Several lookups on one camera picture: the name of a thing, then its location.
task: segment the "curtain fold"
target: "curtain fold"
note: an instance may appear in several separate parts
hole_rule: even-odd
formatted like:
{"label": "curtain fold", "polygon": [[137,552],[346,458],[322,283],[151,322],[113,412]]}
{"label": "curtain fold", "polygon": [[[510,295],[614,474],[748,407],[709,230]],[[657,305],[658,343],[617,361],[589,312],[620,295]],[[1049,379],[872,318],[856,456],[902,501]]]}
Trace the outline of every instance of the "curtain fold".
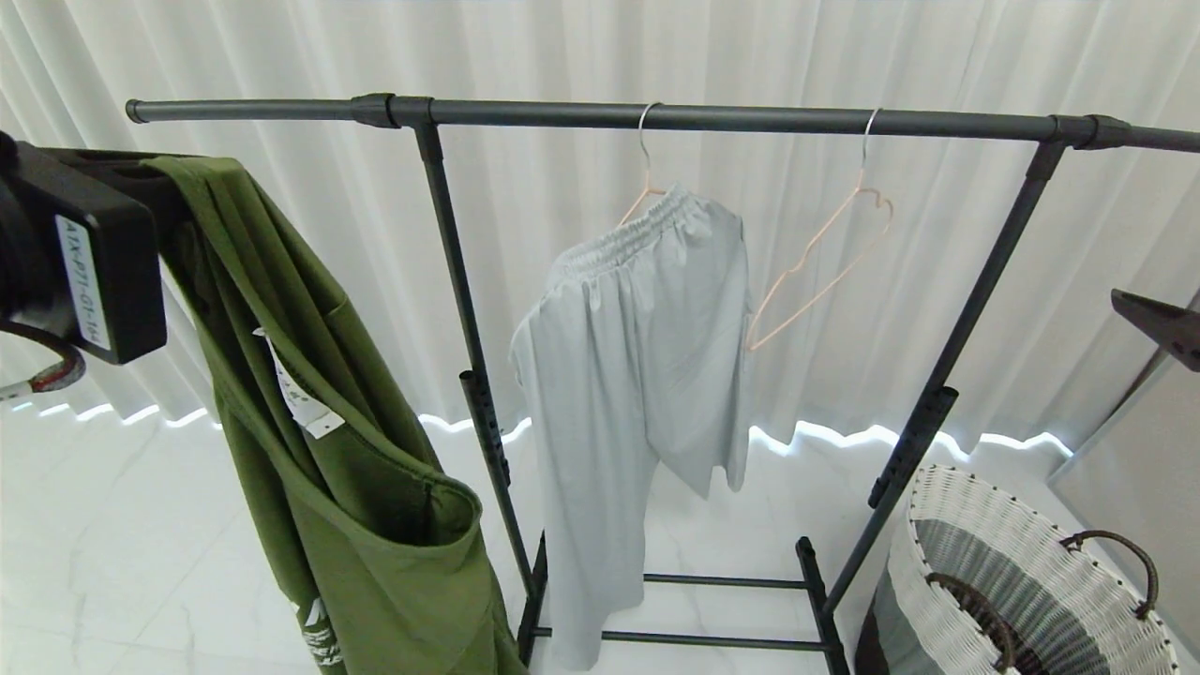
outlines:
{"label": "curtain fold", "polygon": [[[1195,127],[1200,4],[1004,0],[12,0],[0,2],[0,127],[40,145],[238,157],[347,288],[414,408],[468,417],[454,294],[410,132],[347,123],[133,125],[124,101],[454,98],[1104,113]],[[524,413],[508,364],[553,258],[611,229],[640,191],[636,135],[443,127],[446,171],[503,425]],[[745,220],[756,295],[851,190],[862,138],[648,131],[655,183]],[[896,205],[886,239],[754,354],[756,422],[899,429],[1024,177],[1022,143],[871,138],[866,184]],[[882,226],[869,198],[785,283],[763,325],[823,287]],[[1174,304],[1200,288],[1200,159],[1069,151],[955,368],[947,424],[1050,431],[1078,446],[1153,352],[1110,288]],[[132,366],[94,364],[41,406],[209,402],[186,312]],[[0,375],[43,354],[0,342]]]}

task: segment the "white marble floor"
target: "white marble floor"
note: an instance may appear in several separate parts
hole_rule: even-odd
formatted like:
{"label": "white marble floor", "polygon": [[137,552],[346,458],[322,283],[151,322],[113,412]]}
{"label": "white marble floor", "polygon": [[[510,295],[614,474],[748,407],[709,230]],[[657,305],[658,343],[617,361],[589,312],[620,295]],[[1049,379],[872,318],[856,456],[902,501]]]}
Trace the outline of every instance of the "white marble floor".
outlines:
{"label": "white marble floor", "polygon": [[[446,470],[486,506],[488,550],[514,625],[523,593],[469,429],[427,423]],[[647,519],[647,571],[798,578],[796,539],[816,545],[827,584],[869,510],[869,488],[889,448],[887,432],[841,440],[810,430],[790,447],[757,438],[745,486],[720,478],[709,501],[666,472],[655,477]],[[5,675],[313,675],[307,649],[259,549],[221,432],[202,417],[173,426],[158,416],[126,423],[110,412],[0,412]],[[528,435],[508,444],[526,540],[536,543],[540,506]],[[1062,461],[1050,442],[984,443],[970,460],[938,444],[930,460],[970,466],[1069,528],[1075,521],[1045,488]],[[839,610],[852,650],[882,567],[868,561]],[[642,607],[612,629],[816,639],[799,592],[652,585]],[[533,670],[557,674],[544,645]],[[1183,673],[1194,670],[1194,662]],[[605,644],[596,674],[823,674],[820,656],[796,652]]]}

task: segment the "basket handle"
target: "basket handle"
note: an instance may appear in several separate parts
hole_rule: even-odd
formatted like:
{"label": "basket handle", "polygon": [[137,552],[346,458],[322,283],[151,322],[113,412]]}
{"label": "basket handle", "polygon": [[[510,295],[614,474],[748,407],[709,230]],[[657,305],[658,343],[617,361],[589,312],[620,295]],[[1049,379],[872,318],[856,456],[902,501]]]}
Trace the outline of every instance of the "basket handle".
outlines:
{"label": "basket handle", "polygon": [[1067,548],[1068,551],[1080,551],[1084,550],[1084,542],[1086,539],[1112,539],[1114,542],[1124,545],[1127,549],[1134,552],[1141,563],[1146,566],[1146,599],[1136,608],[1134,608],[1133,614],[1139,620],[1145,621],[1153,611],[1154,605],[1158,604],[1158,568],[1154,567],[1154,561],[1150,558],[1150,554],[1138,544],[1130,542],[1129,539],[1117,534],[1116,532],[1109,532],[1108,530],[1084,530],[1078,534],[1072,534],[1066,539],[1058,542]]}
{"label": "basket handle", "polygon": [[[988,635],[989,638],[1000,638],[1000,658],[994,664],[997,673],[1007,673],[1010,668],[1016,665],[1016,643],[1013,640],[1013,631],[1009,628],[1008,623],[1004,622],[1000,613],[996,611],[991,603],[988,602],[988,596],[979,592],[978,589],[967,584],[966,581],[950,577],[949,574],[942,574],[941,572],[930,572],[925,577],[925,581],[930,585],[941,584],[946,590],[954,595],[954,599],[959,601],[959,607],[964,607],[967,599],[971,599],[976,607],[978,607],[984,614],[988,614],[991,619],[991,626],[995,628],[994,633]],[[986,626],[980,622],[980,628],[985,631]]]}

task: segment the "laundry basket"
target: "laundry basket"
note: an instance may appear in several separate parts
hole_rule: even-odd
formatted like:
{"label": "laundry basket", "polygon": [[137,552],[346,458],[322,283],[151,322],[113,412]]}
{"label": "laundry basket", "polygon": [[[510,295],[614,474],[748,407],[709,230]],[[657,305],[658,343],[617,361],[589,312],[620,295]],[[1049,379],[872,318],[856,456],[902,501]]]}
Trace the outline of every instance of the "laundry basket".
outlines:
{"label": "laundry basket", "polygon": [[[1082,550],[1104,537],[1145,563],[1145,599]],[[931,583],[949,577],[959,592]],[[974,592],[962,592],[968,587]],[[1016,497],[947,466],[917,473],[856,653],[858,675],[1177,675],[1150,556],[1103,531],[1066,536]],[[1013,656],[988,616],[1004,625]]]}

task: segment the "green sweatshirt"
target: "green sweatshirt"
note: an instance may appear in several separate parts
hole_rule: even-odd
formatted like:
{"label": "green sweatshirt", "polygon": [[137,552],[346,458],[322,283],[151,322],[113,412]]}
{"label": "green sweatshirt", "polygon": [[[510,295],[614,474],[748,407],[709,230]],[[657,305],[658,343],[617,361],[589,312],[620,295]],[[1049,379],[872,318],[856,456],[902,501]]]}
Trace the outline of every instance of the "green sweatshirt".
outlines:
{"label": "green sweatshirt", "polygon": [[157,157],[162,258],[276,581],[330,675],[526,674],[479,497],[442,472],[346,293],[234,160]]}

